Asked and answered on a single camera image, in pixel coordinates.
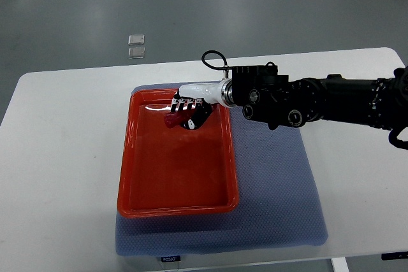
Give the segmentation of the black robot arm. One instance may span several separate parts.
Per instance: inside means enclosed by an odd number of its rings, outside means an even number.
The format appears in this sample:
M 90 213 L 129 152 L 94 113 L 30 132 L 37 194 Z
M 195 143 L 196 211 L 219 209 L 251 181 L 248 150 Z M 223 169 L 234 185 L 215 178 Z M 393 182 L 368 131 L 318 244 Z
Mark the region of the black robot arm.
M 232 100 L 247 120 L 299 128 L 328 120 L 367 125 L 389 131 L 388 141 L 406 149 L 398 135 L 407 128 L 407 69 L 397 68 L 392 78 L 350 80 L 340 74 L 290 81 L 277 65 L 235 66 Z

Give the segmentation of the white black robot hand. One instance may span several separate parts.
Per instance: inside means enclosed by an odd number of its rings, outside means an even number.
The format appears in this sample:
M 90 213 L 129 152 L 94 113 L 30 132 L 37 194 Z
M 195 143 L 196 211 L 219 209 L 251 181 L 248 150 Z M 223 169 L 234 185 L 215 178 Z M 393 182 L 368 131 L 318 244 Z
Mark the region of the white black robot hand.
M 232 98 L 232 79 L 225 79 L 219 83 L 182 85 L 173 96 L 170 112 L 194 110 L 193 116 L 181 127 L 197 130 L 207 121 L 215 104 L 225 108 L 235 107 Z

